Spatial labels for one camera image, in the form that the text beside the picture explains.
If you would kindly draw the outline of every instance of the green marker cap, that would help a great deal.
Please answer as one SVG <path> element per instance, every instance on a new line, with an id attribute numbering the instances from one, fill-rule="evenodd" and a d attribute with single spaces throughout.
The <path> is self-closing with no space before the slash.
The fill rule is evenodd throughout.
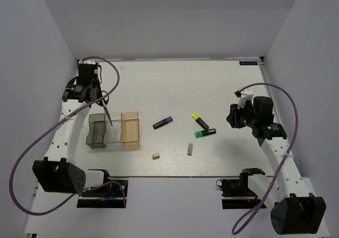
<path id="1" fill-rule="evenodd" d="M 202 137 L 202 131 L 195 132 L 194 134 L 196 138 Z"/>

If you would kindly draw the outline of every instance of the black label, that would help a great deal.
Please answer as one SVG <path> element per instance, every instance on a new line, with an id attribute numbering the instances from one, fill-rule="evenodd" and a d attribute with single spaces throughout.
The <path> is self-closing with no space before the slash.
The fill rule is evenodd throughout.
<path id="1" fill-rule="evenodd" d="M 239 61 L 241 66 L 257 66 L 258 62 L 256 61 Z"/>

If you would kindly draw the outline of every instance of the wall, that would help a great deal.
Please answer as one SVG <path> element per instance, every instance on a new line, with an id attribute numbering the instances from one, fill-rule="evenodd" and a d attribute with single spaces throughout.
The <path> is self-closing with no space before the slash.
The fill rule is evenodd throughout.
<path id="1" fill-rule="evenodd" d="M 76 58 L 266 55 L 295 0 L 45 0 Z"/>
<path id="2" fill-rule="evenodd" d="M 339 0 L 296 0 L 265 58 L 267 80 L 296 101 L 300 126 L 292 151 L 301 173 L 326 201 L 331 237 L 339 237 L 338 11 Z M 291 135 L 291 104 L 276 91 L 273 97 Z"/>
<path id="3" fill-rule="evenodd" d="M 75 59 L 43 0 L 0 0 L 0 15 L 0 230 L 2 237 L 16 238 L 23 236 L 26 214 L 10 199 L 9 174 L 21 152 L 58 120 Z M 37 184 L 33 161 L 49 142 L 33 148 L 16 172 L 14 190 L 25 207 Z"/>

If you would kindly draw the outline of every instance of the yellow marker cap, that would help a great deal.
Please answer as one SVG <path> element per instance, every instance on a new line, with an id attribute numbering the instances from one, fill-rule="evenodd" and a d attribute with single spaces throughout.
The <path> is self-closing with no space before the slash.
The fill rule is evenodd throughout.
<path id="1" fill-rule="evenodd" d="M 196 113 L 194 113 L 194 114 L 192 114 L 192 118 L 193 118 L 193 120 L 196 120 L 196 119 L 199 118 L 199 115 L 197 115 Z"/>

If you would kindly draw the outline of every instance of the robotic arm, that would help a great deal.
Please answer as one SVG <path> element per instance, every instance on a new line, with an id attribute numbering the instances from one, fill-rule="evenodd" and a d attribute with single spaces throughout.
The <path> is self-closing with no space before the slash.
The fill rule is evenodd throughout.
<path id="1" fill-rule="evenodd" d="M 68 82 L 63 94 L 60 118 L 102 97 L 99 68 L 101 69 L 94 61 L 84 61 L 78 65 L 78 76 Z M 107 103 L 108 100 L 98 102 L 103 107 Z M 43 160 L 34 162 L 33 172 L 44 191 L 80 194 L 85 188 L 103 183 L 104 170 L 85 172 L 75 165 L 76 146 L 89 111 L 90 107 L 87 107 L 68 118 L 56 130 Z"/>
<path id="2" fill-rule="evenodd" d="M 232 128 L 250 127 L 253 136 L 266 154 L 274 172 L 286 155 L 288 141 L 281 124 L 274 123 L 273 101 L 257 96 L 252 103 L 253 93 L 246 89 L 236 92 L 238 104 L 230 106 L 226 120 Z M 292 157 L 287 157 L 277 178 L 278 187 L 273 187 L 265 204 L 271 209 L 271 222 L 278 234 L 317 233 L 326 204 L 322 197 L 315 197 L 305 185 Z M 222 186 L 233 195 L 239 192 L 254 192 L 260 198 L 269 187 L 270 180 L 258 168 L 244 169 L 239 184 L 232 185 L 222 180 Z"/>

